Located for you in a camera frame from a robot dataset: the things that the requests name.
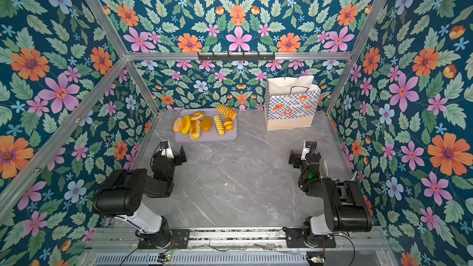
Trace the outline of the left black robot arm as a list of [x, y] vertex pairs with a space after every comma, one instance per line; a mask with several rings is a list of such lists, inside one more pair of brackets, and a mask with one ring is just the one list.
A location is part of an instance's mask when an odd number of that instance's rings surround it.
[[153, 175], [149, 176], [146, 169], [113, 171], [94, 194], [94, 212], [132, 225], [145, 246], [171, 246], [172, 231], [167, 219], [154, 213], [142, 199], [169, 198], [176, 167], [186, 161], [183, 147], [173, 154], [168, 140], [160, 142], [150, 160]]

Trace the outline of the lilac plastic tray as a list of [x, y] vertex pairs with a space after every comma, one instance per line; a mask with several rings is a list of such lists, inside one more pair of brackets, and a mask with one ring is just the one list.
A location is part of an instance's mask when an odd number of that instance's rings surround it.
[[181, 133], [177, 133], [174, 135], [174, 141], [176, 143], [201, 143], [201, 142], [220, 142], [220, 141], [229, 141], [235, 140], [238, 137], [238, 118], [232, 119], [234, 122], [234, 129], [232, 131], [226, 131], [223, 136], [218, 134], [218, 130], [214, 125], [214, 116], [218, 115], [222, 122], [227, 119], [226, 116], [219, 113], [215, 108], [202, 108], [202, 109], [187, 109], [182, 110], [179, 114], [179, 117], [183, 118], [185, 115], [191, 115], [197, 111], [204, 111], [205, 117], [210, 117], [213, 123], [212, 128], [205, 132], [201, 130], [201, 136], [197, 140], [192, 140], [190, 138], [190, 134], [183, 135]]

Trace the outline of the orange pointed bread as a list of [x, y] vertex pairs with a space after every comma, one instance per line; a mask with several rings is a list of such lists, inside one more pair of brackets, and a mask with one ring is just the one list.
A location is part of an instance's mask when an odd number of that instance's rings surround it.
[[212, 119], [209, 116], [206, 116], [201, 121], [201, 128], [204, 132], [209, 132], [213, 126]]

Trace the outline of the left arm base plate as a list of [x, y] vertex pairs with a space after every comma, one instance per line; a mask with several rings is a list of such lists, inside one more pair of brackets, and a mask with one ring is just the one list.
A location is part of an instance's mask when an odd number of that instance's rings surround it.
[[186, 249], [189, 238], [189, 229], [167, 229], [161, 228], [157, 233], [142, 233], [136, 230], [135, 235], [139, 238], [139, 249]]

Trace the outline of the large striped loaf bread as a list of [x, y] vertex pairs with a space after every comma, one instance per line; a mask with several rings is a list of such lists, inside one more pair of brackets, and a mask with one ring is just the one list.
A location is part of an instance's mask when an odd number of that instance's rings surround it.
[[230, 118], [230, 119], [235, 119], [237, 117], [237, 111], [233, 108], [230, 108], [226, 105], [219, 105], [216, 110], [224, 115], [225, 117], [227, 118]]

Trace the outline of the checkered paper bag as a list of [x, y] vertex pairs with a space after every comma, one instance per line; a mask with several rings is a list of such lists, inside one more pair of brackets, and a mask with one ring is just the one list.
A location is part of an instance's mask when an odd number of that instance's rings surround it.
[[268, 79], [264, 106], [267, 130], [311, 127], [320, 96], [312, 75]]

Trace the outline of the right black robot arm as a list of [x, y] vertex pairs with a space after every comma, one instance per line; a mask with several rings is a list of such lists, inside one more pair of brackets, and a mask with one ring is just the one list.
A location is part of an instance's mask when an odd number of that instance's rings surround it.
[[370, 232], [373, 227], [359, 184], [353, 179], [330, 178], [317, 146], [316, 141], [305, 141], [303, 151], [291, 151], [288, 160], [301, 172], [300, 191], [308, 197], [320, 198], [323, 204], [323, 213], [308, 217], [301, 229], [303, 244], [310, 248], [331, 245], [336, 233]]

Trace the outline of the pale ridged long bread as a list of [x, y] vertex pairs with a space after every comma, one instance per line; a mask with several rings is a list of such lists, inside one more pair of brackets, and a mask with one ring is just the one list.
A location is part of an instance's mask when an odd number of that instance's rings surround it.
[[225, 135], [225, 128], [219, 115], [214, 116], [214, 124], [218, 134], [223, 137]]

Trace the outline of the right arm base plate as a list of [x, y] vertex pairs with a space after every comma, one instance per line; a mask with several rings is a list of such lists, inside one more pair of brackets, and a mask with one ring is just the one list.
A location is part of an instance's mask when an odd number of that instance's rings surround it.
[[283, 227], [288, 248], [335, 248], [336, 241], [332, 235], [313, 235], [303, 228]]

